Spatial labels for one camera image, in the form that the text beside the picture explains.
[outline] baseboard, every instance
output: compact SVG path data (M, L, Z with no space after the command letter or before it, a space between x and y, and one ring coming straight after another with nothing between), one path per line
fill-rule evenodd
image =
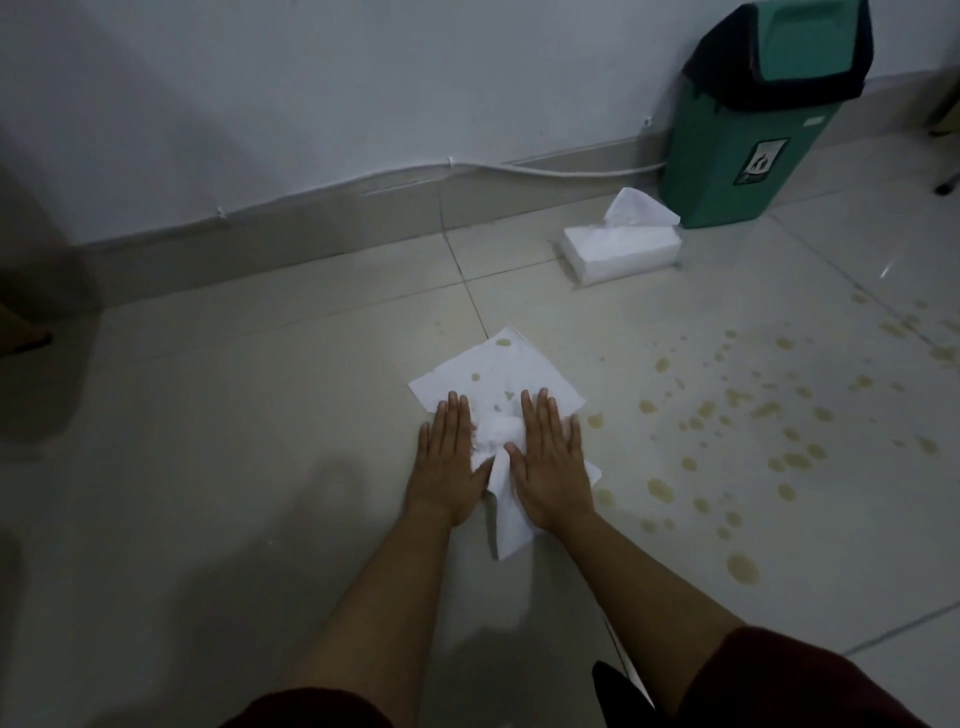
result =
M868 83L818 141L819 147L916 129L956 85L960 69L905 74ZM666 159L669 130L520 160L560 171L608 171ZM285 198L182 228L76 247L44 248L0 269L0 303L43 321L198 288L600 197L656 175L554 180L445 167L394 173Z

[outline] crumpled tissue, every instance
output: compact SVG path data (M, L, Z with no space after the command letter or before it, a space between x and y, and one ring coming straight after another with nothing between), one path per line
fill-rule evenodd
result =
M624 187L603 225L564 230L561 250L583 285L633 276L673 265L681 239L680 216L650 195Z
M513 442L526 452L526 428L520 408L520 393L536 397L540 388L550 390L561 417L586 403L543 354L515 328L506 327L479 346L453 357L432 372L410 382L420 404L433 412L450 390L467 395L476 430L470 465L476 470L493 457L488 490L496 497L496 551L506 559L526 546L540 530L527 518L516 497L510 475L510 455L503 448ZM602 473L587 463L590 485Z

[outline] forearm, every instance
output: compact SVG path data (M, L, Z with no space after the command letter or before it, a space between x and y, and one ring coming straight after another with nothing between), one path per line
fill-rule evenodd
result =
M657 706L676 714L687 688L744 622L594 513L558 532Z
M443 514L405 514L333 611L292 687L354 692L396 728L414 725L449 534Z

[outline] white wall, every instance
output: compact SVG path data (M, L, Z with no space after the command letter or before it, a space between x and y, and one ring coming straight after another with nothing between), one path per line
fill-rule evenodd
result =
M426 158L638 133L739 0L4 0L0 164L74 242ZM874 75L958 60L960 3L874 0Z

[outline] person's left hand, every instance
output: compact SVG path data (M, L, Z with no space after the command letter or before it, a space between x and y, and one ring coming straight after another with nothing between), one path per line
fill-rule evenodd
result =
M430 423L420 426L417 462L407 483L404 512L428 509L460 525L487 489L493 458L470 472L470 405L450 392Z

